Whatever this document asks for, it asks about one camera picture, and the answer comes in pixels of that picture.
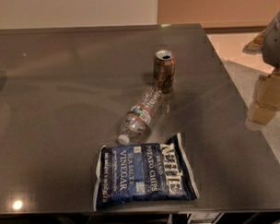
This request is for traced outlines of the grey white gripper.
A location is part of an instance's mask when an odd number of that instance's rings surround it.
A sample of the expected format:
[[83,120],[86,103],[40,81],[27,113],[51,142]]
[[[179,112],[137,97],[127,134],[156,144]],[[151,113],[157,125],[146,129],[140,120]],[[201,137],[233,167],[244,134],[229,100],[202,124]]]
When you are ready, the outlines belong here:
[[[262,40],[262,59],[280,68],[280,10],[267,25]],[[270,75],[260,75],[255,83],[253,101],[245,124],[250,130],[262,130],[280,111],[280,69]]]

